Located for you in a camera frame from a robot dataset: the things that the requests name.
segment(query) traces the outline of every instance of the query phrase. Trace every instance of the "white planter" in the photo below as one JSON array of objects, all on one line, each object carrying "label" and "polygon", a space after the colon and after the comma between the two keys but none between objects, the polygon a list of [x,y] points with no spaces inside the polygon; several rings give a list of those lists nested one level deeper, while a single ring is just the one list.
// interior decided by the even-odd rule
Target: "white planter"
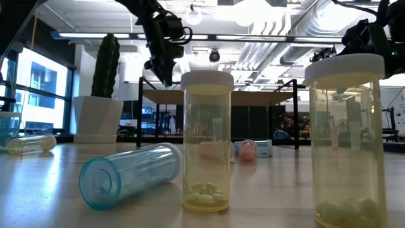
[{"label": "white planter", "polygon": [[76,118],[75,143],[115,143],[122,101],[80,96],[73,99]]}]

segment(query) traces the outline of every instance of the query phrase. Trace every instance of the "table surface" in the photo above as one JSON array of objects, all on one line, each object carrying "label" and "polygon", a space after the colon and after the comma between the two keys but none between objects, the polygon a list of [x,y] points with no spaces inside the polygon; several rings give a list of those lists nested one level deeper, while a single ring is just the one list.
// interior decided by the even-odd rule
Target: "table surface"
[{"label": "table surface", "polygon": [[[182,207],[182,178],[100,212],[78,190],[83,164],[135,144],[62,144],[51,152],[0,155],[0,227],[316,227],[310,147],[274,147],[273,158],[235,159],[230,208],[198,213]],[[389,228],[405,224],[405,156],[385,154]]]}]

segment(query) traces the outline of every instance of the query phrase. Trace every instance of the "desk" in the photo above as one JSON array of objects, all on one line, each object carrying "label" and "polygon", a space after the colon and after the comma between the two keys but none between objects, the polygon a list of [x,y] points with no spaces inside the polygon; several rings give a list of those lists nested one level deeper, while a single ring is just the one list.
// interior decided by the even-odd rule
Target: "desk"
[{"label": "desk", "polygon": [[[144,89],[144,83],[151,89]],[[280,92],[284,87],[291,87],[292,92]],[[303,85],[297,85],[297,80],[292,79],[284,85],[278,86],[273,92],[247,92],[247,91],[234,91],[231,93],[232,106],[262,106],[270,107],[292,98],[293,113],[294,113],[294,149],[299,149],[299,126],[298,126],[298,88],[305,88]],[[147,98],[153,103],[156,103],[156,116],[159,116],[160,105],[182,105],[184,102],[184,94],[179,90],[157,90],[146,78],[139,78],[138,98]],[[142,99],[138,99],[138,124],[137,124],[137,140],[136,143],[140,146],[141,143],[146,143],[142,138]],[[154,143],[162,143],[159,138],[159,118],[155,118],[155,140]]]},{"label": "desk", "polygon": [[[182,208],[181,176],[107,212],[91,209],[78,190],[83,164],[135,144],[57,145],[50,153],[0,155],[0,227],[312,228],[310,147],[274,147],[256,165],[235,160],[231,207],[220,213]],[[389,228],[405,224],[405,156],[386,153]]]}]

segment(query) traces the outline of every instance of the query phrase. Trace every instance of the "cactus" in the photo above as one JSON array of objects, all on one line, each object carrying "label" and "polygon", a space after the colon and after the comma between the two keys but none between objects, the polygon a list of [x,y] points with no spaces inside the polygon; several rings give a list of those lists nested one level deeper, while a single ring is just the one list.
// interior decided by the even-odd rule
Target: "cactus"
[{"label": "cactus", "polygon": [[91,96],[111,98],[114,91],[116,69],[120,57],[120,44],[113,34],[103,38],[97,53]]}]

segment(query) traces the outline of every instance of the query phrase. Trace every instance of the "potted plant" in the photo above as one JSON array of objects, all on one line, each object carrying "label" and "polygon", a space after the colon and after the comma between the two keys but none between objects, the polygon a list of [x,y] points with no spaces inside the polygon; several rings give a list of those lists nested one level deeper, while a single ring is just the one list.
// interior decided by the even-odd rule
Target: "potted plant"
[{"label": "potted plant", "polygon": [[120,57],[120,44],[113,34],[104,37],[97,54],[91,96],[75,97],[77,132],[75,143],[115,143],[122,101],[111,98]]}]

